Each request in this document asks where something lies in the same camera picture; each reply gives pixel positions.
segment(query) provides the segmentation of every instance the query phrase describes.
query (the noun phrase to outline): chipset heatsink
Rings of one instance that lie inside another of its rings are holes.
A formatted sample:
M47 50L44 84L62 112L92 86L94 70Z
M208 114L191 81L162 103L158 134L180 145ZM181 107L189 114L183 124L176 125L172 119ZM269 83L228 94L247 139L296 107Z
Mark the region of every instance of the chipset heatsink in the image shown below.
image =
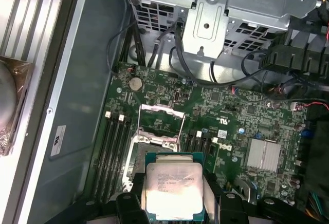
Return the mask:
M281 145L259 139L251 139L248 144L246 166L276 172Z

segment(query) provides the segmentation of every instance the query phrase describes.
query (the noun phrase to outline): green circuit board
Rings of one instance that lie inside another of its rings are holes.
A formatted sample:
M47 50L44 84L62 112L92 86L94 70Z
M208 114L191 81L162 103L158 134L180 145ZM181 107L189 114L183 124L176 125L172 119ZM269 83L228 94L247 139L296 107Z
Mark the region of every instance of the green circuit board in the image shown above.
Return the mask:
M248 103L233 95L231 89L202 88L193 83L185 83L174 73L140 66L132 69L127 63L120 63L118 72L112 77L105 100L89 180L94 178L95 162L100 160L105 113L111 111L129 117L131 136L137 129L140 105L161 104L186 114L180 137L182 145L191 130L201 131L204 136L212 139L209 152L205 155L204 168L217 175L222 187L230 190L234 180L239 177L249 180L257 188L258 197L270 195L293 201L296 186L291 185L290 181L294 175L294 162L300 141L300 130L296 127L305 122L306 110L291 111L289 103ZM142 87L137 91L131 89L132 78L142 82ZM239 89L239 95L250 101L262 99L260 93L248 90ZM180 124L181 119L165 113L144 112L140 121L144 129L169 137L179 133ZM279 148L274 170L249 166L251 162L248 157L257 155L251 151L254 148L251 146L253 139L267 141L267 145L275 144L274 147ZM120 189L120 179L116 177L116 180Z

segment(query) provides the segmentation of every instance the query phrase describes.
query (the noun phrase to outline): wire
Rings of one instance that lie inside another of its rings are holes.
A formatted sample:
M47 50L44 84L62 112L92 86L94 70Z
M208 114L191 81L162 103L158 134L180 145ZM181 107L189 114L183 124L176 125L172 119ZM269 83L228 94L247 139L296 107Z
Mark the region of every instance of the wire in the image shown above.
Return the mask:
M327 39L327 42L329 42L329 23L327 25L327 33L325 35L325 38Z
M214 65L215 65L215 61L211 61L210 62L210 76L214 83L218 83L216 80L216 77L215 77Z
M268 50L261 49L261 50L256 50L256 51L250 52L246 56L244 56L244 58L241 61L241 70L244 73L244 75L246 75L246 76L249 76L250 75L250 73L247 71L246 66L245 66L246 59L249 56L251 56L251 55L254 55L254 54L257 54L257 53L267 53L267 52L268 52ZM258 84L261 84L261 81L259 81L256 78L251 78L251 79L253 79L254 81L256 81Z
M171 69L174 73L176 73L179 77L181 77L182 79L186 79L186 77L183 76L182 74L180 74L180 73L175 69L175 67L173 66L173 64L171 63L171 59L172 59L172 57L173 57L173 52L174 52L175 49L176 49L176 47L172 47L172 48L170 49L170 52L169 52L169 67L170 67L170 69Z
M329 86L324 84L315 83L307 80L305 77L298 75L296 72L290 72L291 76L296 79L298 82L302 83L305 86L308 86L313 89L321 90L324 92L329 92Z
M145 51L144 51L142 39L140 37L140 32L139 32L138 25L134 24L132 26L132 29L133 29L133 37L134 37L134 41L135 41L138 65L146 66Z
M314 215L312 215L308 209L306 209L306 213L307 213L310 217L312 217L313 219L315 219L315 220L319 220L319 219L317 219Z
M160 36L155 40L155 44L154 44L154 48L153 48L153 52L151 55L151 58L148 62L148 67L152 67L155 57L158 54L158 49L159 49L159 44L161 42L161 40L164 38L165 35L169 34L170 32L172 32L175 29L176 26L176 22L174 22L167 30L165 30L164 32L162 32L160 34Z
M329 107L328 107L328 105L325 104L325 103L323 103L323 102L312 102L312 103L304 104L304 107L308 107L308 106L311 106L311 105L314 105L314 104L323 105L323 106L325 106L325 108L329 111Z
M318 207L318 210L319 210L320 214L323 215L323 210L322 210L322 207L321 207L320 200L319 200L318 196L315 195L314 193L311 193L311 195L312 195L312 197L313 197L313 199L314 199L314 201L315 201L315 203Z
M325 99L321 99L321 98L291 98L291 99L287 99L287 98L275 98L272 96L269 96L268 94L265 93L264 91L264 83L265 83L265 79L268 75L268 71L266 71L264 73L264 76L262 78L262 82L261 82L261 93L268 99L273 100L273 101L282 101L282 102L301 102L301 103L305 103L305 102L321 102L325 105L328 105L328 101Z
M112 62L110 60L110 57L109 57L109 50L111 48L111 44L113 42L113 40L119 36L120 34L124 33L126 30L128 30L131 26L133 26L134 24L136 24L137 21L133 21L131 22L130 24L128 24L127 26L123 27L118 33L116 33L113 37L111 37L107 43L107 48L106 48L106 63L107 63L107 67L109 69L109 71L113 74L113 75L116 75L117 73L115 71L113 71L112 69Z
M179 59L179 62L182 66L182 68L184 69L185 73L187 74L187 76L193 80L197 85L204 87L204 88L220 88L220 87L227 87L227 86L231 86L231 85L236 85L238 83L242 83L248 79L251 79L252 77L256 76L257 74L259 74L260 72L262 72L264 70L264 68L259 69L258 71L250 74L249 76L245 76L244 78L238 79L238 80L234 80L231 82L227 82L227 83L211 83L208 81L200 81L198 80L190 71L189 67L187 66L185 60L184 60L184 56L183 56L183 45L182 45L182 41L181 41L181 25L179 25L179 23L177 23L176 29L175 29L175 44L176 44L176 51L177 51L177 56Z
M154 45L154 48L153 48L153 52L152 52L151 58L150 58L150 60L148 62L148 67L152 67L152 65L154 63L154 60L155 60L155 57L158 54L158 49L159 49L159 44L155 44Z

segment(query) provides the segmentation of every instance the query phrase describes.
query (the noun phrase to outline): motherboard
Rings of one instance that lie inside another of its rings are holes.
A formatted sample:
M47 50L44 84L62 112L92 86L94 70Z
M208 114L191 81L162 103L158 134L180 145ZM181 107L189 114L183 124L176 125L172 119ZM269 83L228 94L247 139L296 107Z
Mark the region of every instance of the motherboard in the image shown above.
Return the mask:
M306 112L263 100L258 92L203 88L174 73L120 63L105 99L86 192L107 201L129 190L147 152L200 151L204 168L226 191L250 202L273 196L294 204Z

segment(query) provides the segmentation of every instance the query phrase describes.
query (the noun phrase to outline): plastic wrap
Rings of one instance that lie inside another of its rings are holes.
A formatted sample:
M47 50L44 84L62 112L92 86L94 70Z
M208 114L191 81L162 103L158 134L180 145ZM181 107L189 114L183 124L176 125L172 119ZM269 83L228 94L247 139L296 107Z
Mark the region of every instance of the plastic wrap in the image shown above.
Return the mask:
M14 146L13 137L20 117L26 90L30 82L32 64L7 57L0 57L0 62L3 63L11 73L16 89L15 98L10 97L10 101L14 100L15 102L13 103L14 112L5 128L0 127L0 156L6 156Z

